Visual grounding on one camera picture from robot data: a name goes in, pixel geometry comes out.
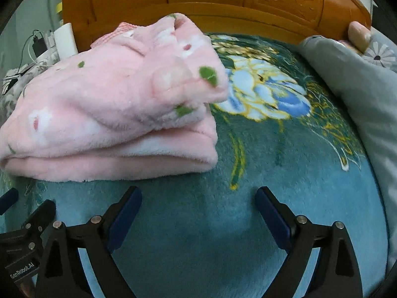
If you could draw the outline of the teal floral bed blanket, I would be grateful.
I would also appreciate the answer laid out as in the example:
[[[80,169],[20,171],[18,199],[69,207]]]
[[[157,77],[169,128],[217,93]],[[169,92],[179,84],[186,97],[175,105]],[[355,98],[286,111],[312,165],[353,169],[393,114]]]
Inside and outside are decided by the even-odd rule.
[[[231,82],[267,73],[294,92],[285,120],[250,120],[214,108],[217,166],[142,180],[143,203],[114,261],[139,297],[258,297],[285,259],[254,205],[268,186],[311,221],[346,224],[369,295],[386,274],[386,218],[375,176],[349,119],[289,46],[213,37]]]

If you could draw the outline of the pink floral pillow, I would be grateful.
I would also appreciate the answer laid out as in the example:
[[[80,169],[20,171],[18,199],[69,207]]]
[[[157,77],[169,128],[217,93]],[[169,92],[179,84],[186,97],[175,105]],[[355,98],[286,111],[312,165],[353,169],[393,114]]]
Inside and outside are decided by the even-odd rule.
[[[371,31],[359,22],[351,22],[347,30],[347,39],[340,43],[359,55],[368,48],[371,40]]]

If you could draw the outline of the pink fleece peach-print garment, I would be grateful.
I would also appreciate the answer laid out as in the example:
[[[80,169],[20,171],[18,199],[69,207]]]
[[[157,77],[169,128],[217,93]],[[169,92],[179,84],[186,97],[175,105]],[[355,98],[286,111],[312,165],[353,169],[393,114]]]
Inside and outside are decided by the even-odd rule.
[[[209,106],[227,97],[210,38],[167,15],[31,80],[1,125],[1,169],[51,182],[207,172],[218,160]]]

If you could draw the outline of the pink white zigzag cloth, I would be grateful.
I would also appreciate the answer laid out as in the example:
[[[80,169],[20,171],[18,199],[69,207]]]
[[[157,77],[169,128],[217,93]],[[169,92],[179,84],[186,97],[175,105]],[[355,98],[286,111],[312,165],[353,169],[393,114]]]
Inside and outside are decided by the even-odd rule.
[[[134,32],[135,28],[137,28],[136,25],[127,22],[121,22],[115,30],[99,37],[93,43],[91,43],[90,47],[95,48],[120,35],[130,36]]]

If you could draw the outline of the orange wooden headboard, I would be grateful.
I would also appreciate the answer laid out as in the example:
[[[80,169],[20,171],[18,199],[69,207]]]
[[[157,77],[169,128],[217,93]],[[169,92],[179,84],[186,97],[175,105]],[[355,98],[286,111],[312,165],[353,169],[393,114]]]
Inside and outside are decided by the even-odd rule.
[[[351,22],[371,25],[359,0],[62,0],[79,50],[121,22],[150,25],[165,15],[183,13],[204,32],[264,36],[297,44],[312,35],[347,37]]]

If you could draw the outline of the white box on nightstand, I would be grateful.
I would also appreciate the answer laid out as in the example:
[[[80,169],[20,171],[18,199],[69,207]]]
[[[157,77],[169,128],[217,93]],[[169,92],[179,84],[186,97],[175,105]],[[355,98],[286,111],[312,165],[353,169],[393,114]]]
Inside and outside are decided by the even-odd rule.
[[[59,59],[67,59],[78,53],[71,23],[63,24],[54,31],[55,45]]]

